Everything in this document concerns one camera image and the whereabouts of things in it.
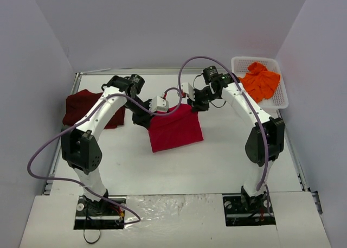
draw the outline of white platform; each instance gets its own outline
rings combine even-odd
[[[143,77],[144,100],[177,85],[176,75]],[[83,76],[79,91],[100,92],[110,78]],[[186,75],[183,80],[193,78]],[[196,85],[204,86],[202,80]],[[173,106],[178,97],[170,93],[168,100]],[[240,191],[250,164],[244,151],[250,128],[229,106],[211,107],[199,114],[199,120],[203,142],[156,154],[151,152],[147,131],[132,124],[130,111],[123,127],[101,134],[104,184],[111,195],[127,195],[127,206],[139,213],[142,222],[124,230],[103,230],[94,247],[330,247],[311,193],[301,191],[287,144],[268,179],[277,225],[226,227],[219,193]],[[60,154],[56,176],[77,179]],[[77,185],[54,182],[50,196],[37,196],[21,248],[90,247],[82,231],[73,230],[81,194]],[[126,221],[131,220],[126,213]],[[98,231],[86,234],[89,240],[97,235]]]
[[[143,221],[124,230],[103,230],[93,247],[329,248],[311,193],[271,193],[276,226],[226,227],[222,196],[128,196]],[[73,230],[77,196],[37,196],[21,248],[91,247]],[[91,241],[98,231],[86,231]]]
[[[168,87],[178,84],[177,75],[142,76],[146,81],[139,95],[142,100],[161,95]],[[79,91],[101,92],[101,85],[111,77],[82,76]],[[194,75],[184,75],[182,81],[192,82],[193,78]],[[196,87],[203,86],[200,77]],[[168,100],[170,106],[176,105],[176,92],[169,93]],[[221,105],[222,101],[217,100],[215,104]],[[221,109],[211,106],[208,112],[199,113],[203,142],[155,154],[151,151],[147,130],[133,125],[131,116],[126,110],[125,125],[104,130],[99,139],[103,153],[100,173],[111,195],[240,192],[250,166],[245,153],[250,128],[229,105]],[[56,176],[78,179],[61,155]],[[271,192],[301,191],[287,144],[271,169],[268,185]],[[51,195],[68,194],[82,194],[82,189],[69,182],[53,183]]]

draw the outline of white plastic basket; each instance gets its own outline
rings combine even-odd
[[[286,87],[284,86],[282,74],[280,67],[274,59],[270,58],[260,58],[260,57],[246,57],[238,56],[232,58],[232,72],[237,77],[245,77],[248,72],[248,66],[254,62],[262,63],[266,68],[274,73],[278,73],[281,76],[280,83],[271,99],[262,100],[259,102],[259,106],[263,109],[277,110],[285,109],[288,107],[288,97],[286,92]]]

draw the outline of fabric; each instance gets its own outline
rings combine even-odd
[[[88,90],[80,91],[66,98],[66,114],[63,124],[73,126],[99,100],[102,93],[92,93]],[[118,125],[124,125],[125,107],[120,108],[107,123],[105,129],[114,129]]]
[[[176,112],[166,117],[154,116],[148,129],[153,152],[173,149],[203,141],[198,112],[181,104]]]
[[[263,99],[270,99],[275,93],[281,76],[270,72],[259,62],[254,62],[248,66],[249,73],[244,78],[240,78],[243,87],[256,103]]]

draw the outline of red towel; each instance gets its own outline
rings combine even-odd
[[[66,98],[66,114],[64,125],[73,126],[78,122],[98,101],[102,93],[92,93],[88,90],[80,91]],[[107,123],[105,129],[114,129],[118,125],[124,125],[125,108],[120,108]]]
[[[181,104],[172,115],[153,117],[148,129],[152,151],[158,152],[203,141],[197,115],[198,112],[192,113],[190,105]]]

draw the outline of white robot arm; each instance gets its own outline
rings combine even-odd
[[[104,127],[122,106],[133,112],[132,119],[135,124],[145,128],[149,127],[150,119],[153,117],[121,95],[134,99],[142,107],[152,112],[156,110],[167,112],[169,109],[168,102],[161,97],[155,97],[155,100],[149,99],[146,102],[140,100],[137,95],[140,93],[143,84],[143,78],[136,74],[125,78],[114,76],[106,84],[99,100],[77,124],[95,112],[91,119],[61,137],[63,159],[74,169],[79,180],[86,187],[101,196],[108,197],[107,189],[102,183],[98,168],[102,159],[102,152],[97,141]],[[83,195],[93,203],[100,201],[99,197],[85,189]]]
[[[253,164],[245,184],[241,188],[241,200],[246,210],[252,211],[259,205],[265,192],[264,185],[259,187],[265,169],[265,148],[258,121],[249,104],[259,117],[268,143],[269,155],[264,182],[267,180],[271,165],[284,149],[284,122],[281,118],[274,119],[260,108],[244,90],[242,84],[239,81],[238,85],[235,84],[229,74],[218,74],[216,67],[210,66],[203,70],[202,75],[207,86],[201,90],[193,88],[189,83],[181,84],[183,93],[189,97],[188,103],[192,106],[193,111],[207,111],[211,101],[224,99],[250,128],[245,151]]]

